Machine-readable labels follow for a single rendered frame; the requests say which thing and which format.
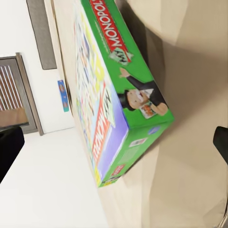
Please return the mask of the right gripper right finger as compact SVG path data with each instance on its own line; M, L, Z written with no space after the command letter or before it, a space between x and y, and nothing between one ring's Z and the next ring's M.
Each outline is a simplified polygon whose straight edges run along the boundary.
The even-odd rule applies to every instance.
M228 128L221 126L216 127L213 144L228 165Z

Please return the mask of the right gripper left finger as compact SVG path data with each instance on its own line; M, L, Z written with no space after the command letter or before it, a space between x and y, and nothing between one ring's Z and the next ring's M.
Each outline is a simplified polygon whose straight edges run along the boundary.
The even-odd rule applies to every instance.
M20 126L0 132L0 183L25 144Z

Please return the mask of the board game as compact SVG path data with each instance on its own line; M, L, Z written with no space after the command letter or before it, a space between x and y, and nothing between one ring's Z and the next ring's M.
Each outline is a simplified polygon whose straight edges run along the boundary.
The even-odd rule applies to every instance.
M114 0L73 0L76 102L98 188L176 119Z
M58 83L59 94L60 94L63 110L64 112L69 112L68 97L67 97L67 92L66 92L64 82L62 80L58 80L57 83Z

